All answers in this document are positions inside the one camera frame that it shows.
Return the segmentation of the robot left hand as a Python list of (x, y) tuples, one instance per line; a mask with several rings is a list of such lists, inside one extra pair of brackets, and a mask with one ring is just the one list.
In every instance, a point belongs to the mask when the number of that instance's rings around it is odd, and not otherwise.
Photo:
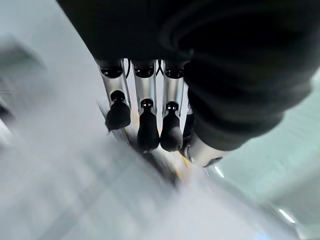
[(181, 151), (207, 167), (283, 119), (320, 66), (317, 0), (60, 0), (103, 68), (181, 64), (192, 119)]

